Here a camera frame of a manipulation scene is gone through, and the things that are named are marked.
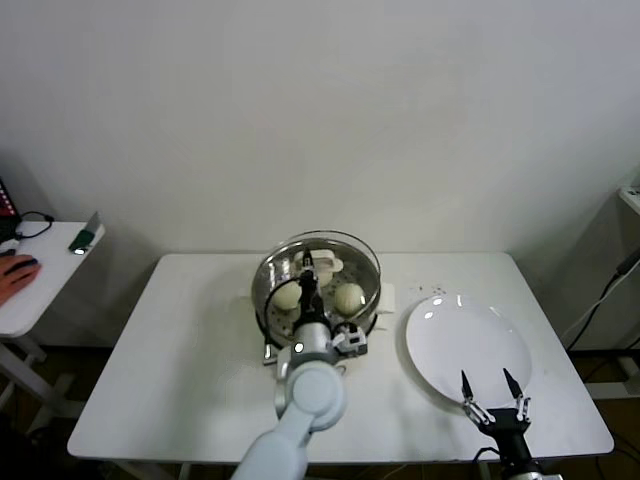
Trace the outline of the bare person hand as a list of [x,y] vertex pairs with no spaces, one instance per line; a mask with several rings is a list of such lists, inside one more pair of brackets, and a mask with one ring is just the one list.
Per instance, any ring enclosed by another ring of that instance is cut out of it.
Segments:
[[0,305],[29,286],[41,270],[40,263],[30,255],[1,258]]

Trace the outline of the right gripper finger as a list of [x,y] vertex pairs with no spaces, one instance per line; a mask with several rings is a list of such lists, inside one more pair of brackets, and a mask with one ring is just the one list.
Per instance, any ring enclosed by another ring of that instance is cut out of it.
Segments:
[[516,419],[518,421],[529,421],[529,406],[531,398],[524,395],[520,384],[506,368],[503,369],[503,374],[505,376],[509,391],[513,399],[515,400]]
[[464,370],[461,371],[461,392],[463,395],[462,408],[466,416],[473,423],[488,423],[489,413],[476,400],[469,380]]

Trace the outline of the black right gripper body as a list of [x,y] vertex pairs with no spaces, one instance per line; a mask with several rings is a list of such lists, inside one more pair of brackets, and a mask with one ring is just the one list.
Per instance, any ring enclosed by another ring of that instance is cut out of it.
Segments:
[[532,459],[524,434],[530,422],[516,408],[489,409],[492,420],[481,421],[479,430],[492,438],[502,461]]

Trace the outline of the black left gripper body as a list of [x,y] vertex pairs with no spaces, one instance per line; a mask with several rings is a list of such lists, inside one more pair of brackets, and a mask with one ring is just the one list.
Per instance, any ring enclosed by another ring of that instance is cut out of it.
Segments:
[[324,323],[324,303],[316,288],[303,288],[297,325]]

